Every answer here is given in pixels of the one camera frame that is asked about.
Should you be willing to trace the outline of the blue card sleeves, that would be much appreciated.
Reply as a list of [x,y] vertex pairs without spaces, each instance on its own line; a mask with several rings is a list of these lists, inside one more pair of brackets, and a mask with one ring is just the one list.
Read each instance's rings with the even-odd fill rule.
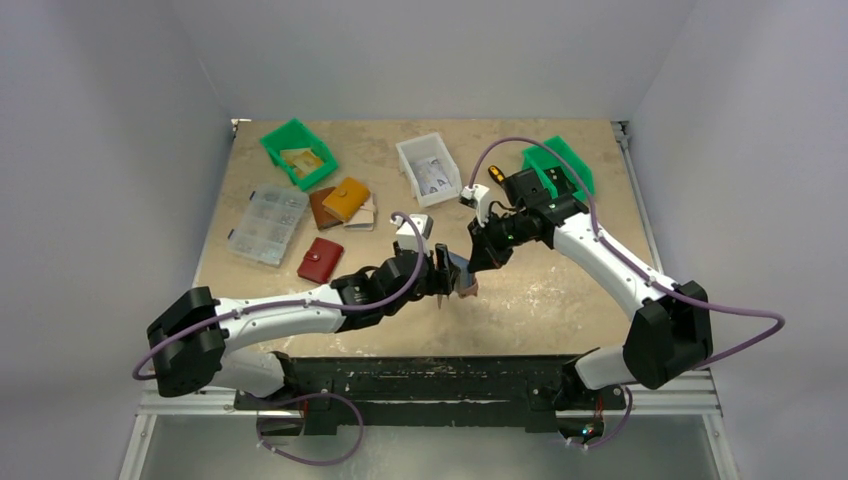
[[453,261],[453,265],[458,269],[457,277],[456,277],[456,286],[457,281],[467,275],[473,275],[468,271],[468,262],[464,258],[458,258]]

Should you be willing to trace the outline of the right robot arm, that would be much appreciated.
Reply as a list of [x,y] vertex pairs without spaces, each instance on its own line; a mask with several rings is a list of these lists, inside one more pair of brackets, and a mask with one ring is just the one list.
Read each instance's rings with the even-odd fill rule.
[[522,170],[500,183],[510,203],[502,215],[480,184],[466,186],[461,203],[474,208],[468,231],[472,273],[502,268],[514,248],[542,242],[588,273],[630,318],[624,343],[595,349],[565,368],[564,399],[584,407],[602,388],[638,383],[657,389],[707,360],[713,353],[705,290],[648,267],[606,231],[592,223],[589,207],[571,191],[552,197],[536,172]]

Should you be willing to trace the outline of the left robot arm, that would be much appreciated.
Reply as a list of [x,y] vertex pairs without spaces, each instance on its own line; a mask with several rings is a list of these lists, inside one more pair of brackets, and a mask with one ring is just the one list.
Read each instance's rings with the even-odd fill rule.
[[305,292],[253,300],[216,299],[207,287],[181,295],[146,330],[151,379],[165,398],[207,386],[242,390],[284,409],[298,382],[281,356],[254,344],[305,334],[369,328],[427,296],[475,292],[467,259],[443,244],[425,255],[395,248],[379,266],[365,266]]

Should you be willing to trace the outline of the pink card holder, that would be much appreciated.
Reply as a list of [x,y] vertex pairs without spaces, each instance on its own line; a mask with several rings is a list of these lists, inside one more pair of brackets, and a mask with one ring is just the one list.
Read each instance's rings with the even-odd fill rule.
[[457,281],[455,291],[461,299],[476,297],[479,293],[479,283],[474,275],[463,276]]

